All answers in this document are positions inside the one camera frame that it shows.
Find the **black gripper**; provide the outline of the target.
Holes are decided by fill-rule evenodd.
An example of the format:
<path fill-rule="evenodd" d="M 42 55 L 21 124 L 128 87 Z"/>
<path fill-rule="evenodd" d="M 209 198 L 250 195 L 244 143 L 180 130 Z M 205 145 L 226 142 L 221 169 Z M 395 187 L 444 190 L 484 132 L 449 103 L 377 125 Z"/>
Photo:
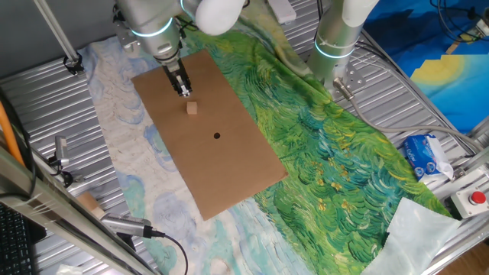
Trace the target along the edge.
<path fill-rule="evenodd" d="M 174 89 L 181 94 L 181 96 L 190 96 L 192 88 L 181 59 L 175 57 L 169 60 L 164 60 L 161 62 L 161 66 L 164 68 L 168 79 L 173 83 Z"/>

